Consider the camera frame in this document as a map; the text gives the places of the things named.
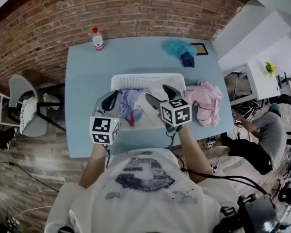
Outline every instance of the plastic bottle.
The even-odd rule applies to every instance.
[[[103,50],[103,39],[101,33],[98,31],[98,28],[93,28],[92,32],[92,41],[94,43],[95,49],[100,51]]]

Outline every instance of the desk leg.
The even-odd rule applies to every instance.
[[[233,105],[236,105],[236,104],[239,104],[239,103],[243,103],[243,102],[247,102],[249,100],[256,99],[256,98],[257,98],[256,95],[251,94],[251,95],[248,95],[248,96],[243,97],[241,99],[236,99],[234,101],[231,101],[230,104],[231,104],[231,106],[233,106]]]

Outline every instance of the pink clothing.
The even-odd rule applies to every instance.
[[[219,108],[223,94],[219,87],[213,87],[207,81],[201,81],[197,86],[187,86],[184,91],[187,101],[195,106],[198,106],[196,114],[198,122],[208,127],[215,127],[219,121]]]

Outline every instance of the purple clothing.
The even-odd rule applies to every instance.
[[[122,118],[130,118],[130,113],[132,112],[134,121],[141,119],[143,115],[142,109],[135,110],[134,104],[137,101],[141,91],[138,90],[122,90],[121,91],[121,104],[120,104],[120,116]]]

